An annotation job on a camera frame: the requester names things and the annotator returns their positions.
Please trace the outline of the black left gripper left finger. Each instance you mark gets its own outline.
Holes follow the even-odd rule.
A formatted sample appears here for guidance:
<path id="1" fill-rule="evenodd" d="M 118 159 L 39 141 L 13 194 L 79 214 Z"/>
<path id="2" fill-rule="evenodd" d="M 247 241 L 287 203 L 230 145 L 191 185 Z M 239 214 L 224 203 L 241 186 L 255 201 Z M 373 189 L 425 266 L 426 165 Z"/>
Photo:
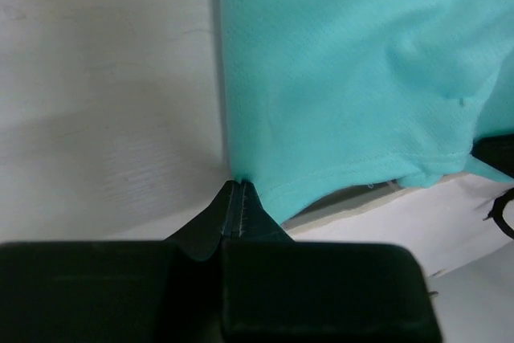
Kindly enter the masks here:
<path id="1" fill-rule="evenodd" d="M 1 246 L 4 342 L 220 342 L 219 247 L 239 184 L 164 240 Z"/>

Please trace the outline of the teal t shirt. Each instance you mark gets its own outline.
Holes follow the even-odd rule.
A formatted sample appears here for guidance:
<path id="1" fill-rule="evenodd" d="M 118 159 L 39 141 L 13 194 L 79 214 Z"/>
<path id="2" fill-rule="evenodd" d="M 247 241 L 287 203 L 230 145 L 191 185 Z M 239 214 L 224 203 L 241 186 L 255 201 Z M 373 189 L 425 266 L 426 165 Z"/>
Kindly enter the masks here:
<path id="1" fill-rule="evenodd" d="M 426 187 L 513 130 L 513 0 L 220 0 L 230 166 L 282 223 L 349 186 Z"/>

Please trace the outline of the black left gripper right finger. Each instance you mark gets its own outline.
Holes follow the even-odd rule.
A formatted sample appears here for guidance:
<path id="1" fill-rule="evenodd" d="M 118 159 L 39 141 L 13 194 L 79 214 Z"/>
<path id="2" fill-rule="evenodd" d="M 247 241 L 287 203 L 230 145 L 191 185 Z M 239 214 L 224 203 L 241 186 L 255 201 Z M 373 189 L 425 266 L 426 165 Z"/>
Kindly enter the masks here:
<path id="1" fill-rule="evenodd" d="M 440 342 L 418 261 L 384 243 L 295 241 L 231 182 L 220 243 L 227 342 Z"/>

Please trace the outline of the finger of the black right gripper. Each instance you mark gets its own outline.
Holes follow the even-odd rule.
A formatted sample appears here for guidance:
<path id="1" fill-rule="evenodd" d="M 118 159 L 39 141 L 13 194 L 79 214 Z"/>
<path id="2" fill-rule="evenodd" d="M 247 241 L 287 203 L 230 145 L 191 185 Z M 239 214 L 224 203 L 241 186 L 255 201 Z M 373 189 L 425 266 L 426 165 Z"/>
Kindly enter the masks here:
<path id="1" fill-rule="evenodd" d="M 513 134 L 485 137 L 473 145 L 471 155 L 512 178 L 514 166 L 513 143 Z"/>

